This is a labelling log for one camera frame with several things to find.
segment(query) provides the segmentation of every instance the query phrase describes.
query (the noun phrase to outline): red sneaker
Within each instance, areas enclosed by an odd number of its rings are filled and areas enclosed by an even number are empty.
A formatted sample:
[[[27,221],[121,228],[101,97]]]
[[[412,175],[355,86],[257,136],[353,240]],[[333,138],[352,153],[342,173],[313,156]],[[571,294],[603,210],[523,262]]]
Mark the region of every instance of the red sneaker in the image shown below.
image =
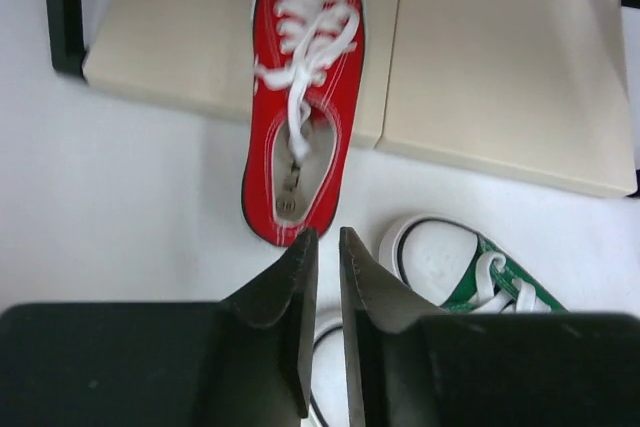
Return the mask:
[[[256,0],[242,210],[278,246],[338,205],[364,60],[362,0]]]

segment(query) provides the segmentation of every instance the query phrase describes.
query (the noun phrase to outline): black frame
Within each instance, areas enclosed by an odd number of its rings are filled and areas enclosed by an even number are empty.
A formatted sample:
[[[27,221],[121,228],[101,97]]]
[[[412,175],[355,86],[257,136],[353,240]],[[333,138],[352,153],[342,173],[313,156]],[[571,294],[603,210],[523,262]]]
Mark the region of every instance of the black frame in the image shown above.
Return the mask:
[[[84,79],[87,55],[82,25],[82,0],[46,0],[51,63],[56,72]]]

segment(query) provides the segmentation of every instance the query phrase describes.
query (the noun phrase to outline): white rubber toe cap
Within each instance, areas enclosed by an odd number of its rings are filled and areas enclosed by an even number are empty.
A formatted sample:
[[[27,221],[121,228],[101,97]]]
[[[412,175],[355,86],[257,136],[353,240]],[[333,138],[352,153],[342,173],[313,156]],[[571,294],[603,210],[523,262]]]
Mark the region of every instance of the white rubber toe cap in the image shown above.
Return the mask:
[[[473,262],[478,236],[437,216],[400,219],[385,234],[378,261],[420,296],[441,306]]]

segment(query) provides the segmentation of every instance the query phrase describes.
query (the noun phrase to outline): white surface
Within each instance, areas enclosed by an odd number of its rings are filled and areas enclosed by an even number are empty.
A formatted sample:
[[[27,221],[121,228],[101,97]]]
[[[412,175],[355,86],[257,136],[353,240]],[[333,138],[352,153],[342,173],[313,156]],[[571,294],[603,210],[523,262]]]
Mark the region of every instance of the white surface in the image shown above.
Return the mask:
[[[345,370],[342,330],[329,335],[318,346],[313,360],[311,388],[321,414],[330,427],[348,426],[347,379],[335,375],[336,371]],[[318,427],[321,425],[317,420],[316,424]]]
[[[627,31],[637,33],[634,18]],[[0,0],[0,21],[0,310],[35,300],[220,299],[278,257],[240,211],[247,125],[57,77],[44,0]],[[640,35],[628,42],[640,48]],[[635,99],[639,88],[632,82]],[[640,201],[360,150],[349,154],[321,242],[319,308],[339,299],[341,225],[373,249],[391,221],[423,210],[487,225],[570,309],[640,315]]]

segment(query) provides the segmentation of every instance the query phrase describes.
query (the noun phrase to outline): canvas shoe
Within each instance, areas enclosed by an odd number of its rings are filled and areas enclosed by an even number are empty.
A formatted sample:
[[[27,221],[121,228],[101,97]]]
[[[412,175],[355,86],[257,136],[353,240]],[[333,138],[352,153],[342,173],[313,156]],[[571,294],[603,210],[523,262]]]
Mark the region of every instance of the canvas shoe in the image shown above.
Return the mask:
[[[256,0],[245,219],[288,246],[338,205],[364,60],[362,0]]]
[[[424,214],[399,220],[384,235],[378,260],[449,312],[565,310],[493,241],[446,217]]]

